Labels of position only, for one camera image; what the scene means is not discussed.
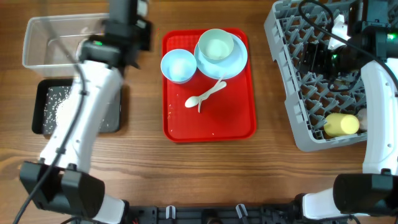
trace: light blue cup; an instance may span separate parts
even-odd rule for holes
[[[191,52],[175,49],[164,55],[160,69],[171,82],[183,84],[188,82],[197,70],[197,60]]]

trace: blue plate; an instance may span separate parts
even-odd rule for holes
[[[207,77],[220,79],[226,73],[224,79],[233,78],[243,71],[248,62],[248,50],[239,37],[231,34],[234,40],[234,49],[231,54],[218,63],[209,62],[200,52],[198,45],[195,47],[194,56],[199,70]]]

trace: yellow object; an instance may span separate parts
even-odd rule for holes
[[[355,134],[359,129],[359,121],[354,115],[332,113],[326,117],[327,124],[323,126],[330,137]]]

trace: speckled black surface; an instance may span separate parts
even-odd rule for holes
[[[55,119],[58,106],[69,96],[70,86],[51,86],[48,88],[46,94],[44,113],[43,113],[43,134],[52,134],[57,126]],[[114,100],[109,103],[108,112],[102,120],[99,132],[100,133],[114,133],[118,131],[120,124],[120,99],[121,92],[119,91]]]

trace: green light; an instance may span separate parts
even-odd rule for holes
[[[387,39],[394,40],[397,38],[397,34],[387,34]]]

